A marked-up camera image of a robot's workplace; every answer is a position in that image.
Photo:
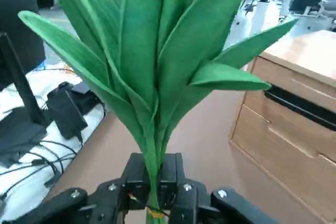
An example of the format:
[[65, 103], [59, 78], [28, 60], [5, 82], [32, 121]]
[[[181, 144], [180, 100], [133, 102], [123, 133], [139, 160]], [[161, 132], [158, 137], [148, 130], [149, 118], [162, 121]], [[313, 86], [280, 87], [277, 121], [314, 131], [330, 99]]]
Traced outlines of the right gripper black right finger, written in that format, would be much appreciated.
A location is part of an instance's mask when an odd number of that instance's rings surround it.
[[277, 223], [231, 187], [208, 192], [185, 177], [182, 154], [166, 154], [160, 169], [160, 207], [168, 223]]

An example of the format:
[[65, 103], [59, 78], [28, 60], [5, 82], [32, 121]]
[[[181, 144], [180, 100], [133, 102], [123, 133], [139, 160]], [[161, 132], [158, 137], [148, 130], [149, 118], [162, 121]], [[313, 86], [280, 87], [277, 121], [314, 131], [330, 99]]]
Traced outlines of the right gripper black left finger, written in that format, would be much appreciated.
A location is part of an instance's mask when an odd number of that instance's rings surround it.
[[149, 177], [143, 155], [132, 153], [120, 178], [99, 184], [92, 194], [70, 188], [42, 207], [42, 223], [124, 223], [129, 211], [143, 210], [149, 199]]

